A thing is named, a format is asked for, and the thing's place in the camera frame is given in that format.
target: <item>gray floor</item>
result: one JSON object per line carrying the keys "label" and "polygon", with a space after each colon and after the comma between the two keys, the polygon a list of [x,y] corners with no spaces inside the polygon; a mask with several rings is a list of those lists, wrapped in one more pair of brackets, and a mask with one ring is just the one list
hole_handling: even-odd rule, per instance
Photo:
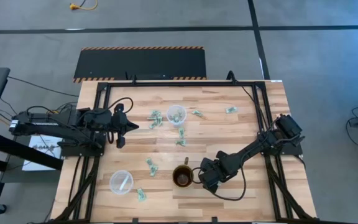
{"label": "gray floor", "polygon": [[[251,25],[245,0],[100,0],[89,12],[71,12],[72,1],[0,0],[0,29]],[[358,0],[254,2],[261,26],[358,25]],[[358,30],[261,35],[271,79],[284,81],[291,112],[306,136],[306,171],[318,216],[358,222],[358,147],[344,129],[358,106]],[[0,35],[0,67],[11,68],[13,77],[75,94],[80,86],[72,77],[82,47],[140,45],[202,45],[209,78],[225,78],[228,70],[241,79],[262,78],[252,31]],[[73,100],[14,80],[2,97],[16,110]],[[0,108],[9,109],[3,103]],[[358,129],[350,131],[358,142]],[[1,123],[0,134],[9,136]],[[41,222],[56,186],[6,185],[1,202],[11,207],[0,223]]]}

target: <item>chair wheel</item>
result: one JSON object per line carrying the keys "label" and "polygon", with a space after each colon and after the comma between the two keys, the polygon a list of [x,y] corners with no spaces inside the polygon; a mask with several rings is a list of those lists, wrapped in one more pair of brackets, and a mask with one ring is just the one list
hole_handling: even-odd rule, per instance
{"label": "chair wheel", "polygon": [[0,204],[0,214],[5,213],[5,212],[6,212],[6,209],[7,209],[6,205]]}

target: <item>wooden tabletop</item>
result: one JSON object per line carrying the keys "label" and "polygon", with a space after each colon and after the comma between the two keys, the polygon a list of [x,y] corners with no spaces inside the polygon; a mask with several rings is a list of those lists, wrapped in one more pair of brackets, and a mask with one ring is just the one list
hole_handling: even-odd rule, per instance
{"label": "wooden tabletop", "polygon": [[[97,83],[83,82],[78,108],[93,107]],[[283,83],[269,81],[266,86],[273,119],[280,113],[290,113]],[[211,217],[218,217],[220,222],[274,220],[265,162],[261,155],[244,164],[247,191],[238,202],[218,199],[200,184],[179,189],[172,182],[172,171],[183,163],[185,157],[189,157],[190,167],[199,167],[204,157],[213,160],[219,150],[237,152],[255,140],[259,130],[255,106],[241,87],[114,87],[110,96],[110,103],[125,96],[134,100],[134,107],[127,117],[140,128],[125,135],[126,145],[122,149],[117,149],[115,143],[106,145],[104,156],[100,159],[92,222],[130,222],[132,218],[139,218],[140,222],[210,222]],[[263,105],[262,97],[259,96],[259,99]],[[130,107],[129,101],[123,103],[125,108]],[[175,140],[179,139],[178,130],[165,117],[168,107],[176,104],[187,109],[185,147],[175,145]],[[238,107],[238,113],[226,114],[225,108],[231,106]],[[151,121],[146,118],[152,110],[162,112],[163,125],[149,129]],[[193,110],[199,110],[204,117],[191,114]],[[150,176],[145,161],[148,157],[159,167],[155,177]],[[76,161],[77,157],[65,159],[52,218],[67,205]],[[303,164],[293,156],[282,156],[282,161],[289,191],[307,213],[315,216]],[[128,170],[134,178],[134,188],[128,194],[115,195],[109,188],[110,177],[117,170]],[[136,189],[139,188],[147,196],[144,202],[138,202]],[[241,195],[242,189],[242,177],[237,175],[222,184],[217,194],[236,198]],[[284,217],[282,195],[277,191]],[[87,194],[83,197],[80,218],[85,215]]]}

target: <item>yellow cable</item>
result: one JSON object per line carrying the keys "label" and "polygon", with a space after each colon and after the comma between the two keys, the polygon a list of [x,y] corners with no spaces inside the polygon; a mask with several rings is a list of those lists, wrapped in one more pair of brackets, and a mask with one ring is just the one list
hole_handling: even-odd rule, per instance
{"label": "yellow cable", "polygon": [[70,3],[71,10],[75,10],[75,9],[93,10],[93,9],[96,9],[97,6],[98,6],[98,0],[94,0],[94,6],[91,8],[80,7],[80,6],[77,6],[76,4]]}
{"label": "yellow cable", "polygon": [[6,121],[4,121],[4,120],[1,119],[1,118],[0,118],[0,121],[1,121],[2,123],[4,123],[4,124],[8,125],[8,126],[10,125],[10,124],[8,124]]}

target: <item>plastic cup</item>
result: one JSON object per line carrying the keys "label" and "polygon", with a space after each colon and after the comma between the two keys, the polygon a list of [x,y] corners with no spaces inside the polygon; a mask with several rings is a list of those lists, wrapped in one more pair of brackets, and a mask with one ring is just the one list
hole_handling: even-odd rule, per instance
{"label": "plastic cup", "polygon": [[[181,113],[182,117],[178,122],[175,122],[174,120],[172,120],[172,117],[178,113]],[[172,105],[169,107],[167,111],[167,119],[175,127],[180,127],[185,122],[186,117],[187,117],[186,109],[180,105]]]}
{"label": "plastic cup", "polygon": [[134,178],[132,174],[126,170],[119,170],[110,178],[110,189],[115,194],[124,195],[131,191],[133,186]]}

